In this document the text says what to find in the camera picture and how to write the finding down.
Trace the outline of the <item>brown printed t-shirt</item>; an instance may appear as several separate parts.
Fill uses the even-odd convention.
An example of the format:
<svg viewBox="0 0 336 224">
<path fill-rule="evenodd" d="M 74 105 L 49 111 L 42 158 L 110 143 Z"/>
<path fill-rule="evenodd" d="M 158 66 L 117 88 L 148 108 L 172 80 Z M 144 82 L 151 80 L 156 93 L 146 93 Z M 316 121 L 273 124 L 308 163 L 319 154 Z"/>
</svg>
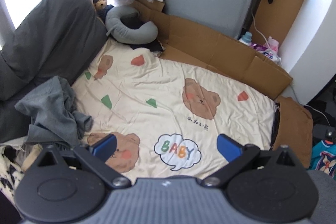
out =
<svg viewBox="0 0 336 224">
<path fill-rule="evenodd" d="M 273 149 L 288 145 L 305 168 L 310 166 L 313 119 L 311 113 L 291 97 L 279 96 L 280 124 Z"/>
</svg>

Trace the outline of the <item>black folded garment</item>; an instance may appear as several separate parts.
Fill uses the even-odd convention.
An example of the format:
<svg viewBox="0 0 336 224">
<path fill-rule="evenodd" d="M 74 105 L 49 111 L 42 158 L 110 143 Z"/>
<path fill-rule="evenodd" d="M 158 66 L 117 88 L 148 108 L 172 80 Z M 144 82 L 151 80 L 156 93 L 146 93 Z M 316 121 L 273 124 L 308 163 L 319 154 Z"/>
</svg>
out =
<svg viewBox="0 0 336 224">
<path fill-rule="evenodd" d="M 278 135 L 278 129 L 280 126 L 280 115 L 281 115 L 280 114 L 280 104 L 276 102 L 273 125 L 272 125 L 272 134 L 271 134 L 271 140 L 270 140 L 270 149 L 272 149 L 272 147 L 274 146 L 274 143 Z"/>
</svg>

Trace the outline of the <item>cream bear print blanket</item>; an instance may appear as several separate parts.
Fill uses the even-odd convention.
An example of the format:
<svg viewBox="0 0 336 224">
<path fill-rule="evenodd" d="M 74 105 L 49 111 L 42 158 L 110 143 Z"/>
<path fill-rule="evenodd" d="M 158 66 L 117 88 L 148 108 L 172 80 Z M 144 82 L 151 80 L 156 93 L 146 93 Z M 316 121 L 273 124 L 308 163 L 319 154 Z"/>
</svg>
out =
<svg viewBox="0 0 336 224">
<path fill-rule="evenodd" d="M 93 119 L 84 143 L 115 135 L 106 164 L 140 177 L 204 178 L 227 164 L 220 134 L 269 149 L 276 105 L 254 88 L 206 69 L 164 60 L 109 39 L 73 84 Z"/>
</svg>

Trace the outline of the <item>grey green garment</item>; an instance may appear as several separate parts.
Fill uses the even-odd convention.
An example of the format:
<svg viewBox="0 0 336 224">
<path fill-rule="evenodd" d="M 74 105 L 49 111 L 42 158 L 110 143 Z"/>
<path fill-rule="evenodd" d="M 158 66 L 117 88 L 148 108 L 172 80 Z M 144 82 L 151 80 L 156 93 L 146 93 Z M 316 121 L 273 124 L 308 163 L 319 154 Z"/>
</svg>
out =
<svg viewBox="0 0 336 224">
<path fill-rule="evenodd" d="M 15 109 L 31 118 L 25 143 L 70 149 L 80 144 L 92 128 L 91 116 L 75 105 L 75 92 L 68 81 L 55 76 L 27 93 Z"/>
</svg>

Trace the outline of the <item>teal patterned garment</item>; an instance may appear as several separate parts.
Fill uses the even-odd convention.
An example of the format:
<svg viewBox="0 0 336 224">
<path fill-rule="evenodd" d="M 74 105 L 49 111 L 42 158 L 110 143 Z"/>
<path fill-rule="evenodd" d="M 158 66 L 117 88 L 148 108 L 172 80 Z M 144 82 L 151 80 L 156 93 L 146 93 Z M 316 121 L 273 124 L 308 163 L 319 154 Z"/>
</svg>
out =
<svg viewBox="0 0 336 224">
<path fill-rule="evenodd" d="M 310 170 L 320 170 L 335 180 L 336 145 L 322 140 L 317 143 L 311 153 Z"/>
</svg>

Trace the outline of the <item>purple white detergent bag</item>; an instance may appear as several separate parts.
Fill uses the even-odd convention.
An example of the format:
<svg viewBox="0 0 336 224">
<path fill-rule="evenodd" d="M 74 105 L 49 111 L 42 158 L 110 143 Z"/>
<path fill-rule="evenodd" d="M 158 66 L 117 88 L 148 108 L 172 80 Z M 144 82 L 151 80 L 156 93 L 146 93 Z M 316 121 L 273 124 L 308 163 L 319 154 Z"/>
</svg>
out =
<svg viewBox="0 0 336 224">
<path fill-rule="evenodd" d="M 281 62 L 281 58 L 278 56 L 279 42 L 271 36 L 264 45 L 252 44 L 251 47 L 274 63 L 279 64 Z"/>
</svg>

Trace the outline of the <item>dark grey pillow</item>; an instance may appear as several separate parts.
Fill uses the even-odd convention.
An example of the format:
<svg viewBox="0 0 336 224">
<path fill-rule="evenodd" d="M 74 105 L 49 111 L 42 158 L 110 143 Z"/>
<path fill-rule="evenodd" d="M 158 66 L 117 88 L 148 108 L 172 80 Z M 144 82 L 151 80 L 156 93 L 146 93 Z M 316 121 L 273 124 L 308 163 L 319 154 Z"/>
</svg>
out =
<svg viewBox="0 0 336 224">
<path fill-rule="evenodd" d="M 28 132 L 21 98 L 54 76 L 73 84 L 106 40 L 91 0 L 42 0 L 1 50 L 1 142 Z"/>
</svg>

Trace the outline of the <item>grey neck pillow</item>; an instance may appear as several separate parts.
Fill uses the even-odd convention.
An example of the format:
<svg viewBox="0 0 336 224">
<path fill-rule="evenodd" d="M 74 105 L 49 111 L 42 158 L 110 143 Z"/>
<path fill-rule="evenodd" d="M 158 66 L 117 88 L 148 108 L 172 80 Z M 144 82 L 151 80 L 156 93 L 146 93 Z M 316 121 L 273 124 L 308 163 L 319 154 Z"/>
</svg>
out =
<svg viewBox="0 0 336 224">
<path fill-rule="evenodd" d="M 153 42 L 158 28 L 152 22 L 143 22 L 139 11 L 129 6 L 110 9 L 105 17 L 106 36 L 123 44 L 142 45 Z"/>
</svg>

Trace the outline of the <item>flattened brown cardboard box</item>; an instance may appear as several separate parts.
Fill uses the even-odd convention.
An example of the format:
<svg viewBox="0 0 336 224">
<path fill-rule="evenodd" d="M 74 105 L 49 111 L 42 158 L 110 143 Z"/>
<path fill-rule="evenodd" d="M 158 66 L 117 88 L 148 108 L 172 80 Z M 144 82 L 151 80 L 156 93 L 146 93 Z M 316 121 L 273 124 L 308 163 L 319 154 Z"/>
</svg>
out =
<svg viewBox="0 0 336 224">
<path fill-rule="evenodd" d="M 139 1 L 131 6 L 143 21 L 150 20 L 158 27 L 158 40 L 165 48 L 163 59 L 206 68 L 245 83 L 273 100 L 292 82 L 284 69 L 235 39 Z"/>
</svg>

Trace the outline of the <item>black cloth under neck pillow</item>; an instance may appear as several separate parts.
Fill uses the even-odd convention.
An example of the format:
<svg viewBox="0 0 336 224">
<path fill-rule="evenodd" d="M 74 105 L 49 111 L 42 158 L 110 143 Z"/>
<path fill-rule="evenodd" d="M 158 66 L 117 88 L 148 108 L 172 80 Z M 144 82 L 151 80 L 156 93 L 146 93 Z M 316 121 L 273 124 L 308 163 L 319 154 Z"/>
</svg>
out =
<svg viewBox="0 0 336 224">
<path fill-rule="evenodd" d="M 124 25 L 126 25 L 127 27 L 129 27 L 130 29 L 133 29 L 133 30 L 138 29 L 142 25 L 145 24 L 145 22 L 143 22 L 140 18 L 133 18 L 133 19 L 123 18 L 123 19 L 121 19 L 121 22 Z M 137 48 L 146 48 L 149 51 L 153 52 L 156 56 L 160 56 L 162 54 L 162 52 L 165 51 L 165 48 L 158 41 L 158 39 L 155 39 L 152 42 L 146 43 L 146 44 L 127 44 L 127 46 L 130 46 L 131 49 L 133 49 L 133 50 L 135 50 Z"/>
</svg>

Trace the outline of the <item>plush doll toy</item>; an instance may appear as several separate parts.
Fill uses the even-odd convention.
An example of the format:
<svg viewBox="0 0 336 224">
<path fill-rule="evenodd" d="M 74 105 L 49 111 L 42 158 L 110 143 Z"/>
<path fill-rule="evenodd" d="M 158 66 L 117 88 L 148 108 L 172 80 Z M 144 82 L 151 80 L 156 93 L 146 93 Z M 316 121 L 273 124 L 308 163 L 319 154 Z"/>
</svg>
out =
<svg viewBox="0 0 336 224">
<path fill-rule="evenodd" d="M 114 6 L 108 5 L 107 0 L 93 0 L 93 5 L 99 18 L 105 23 L 107 13 L 114 8 Z"/>
</svg>

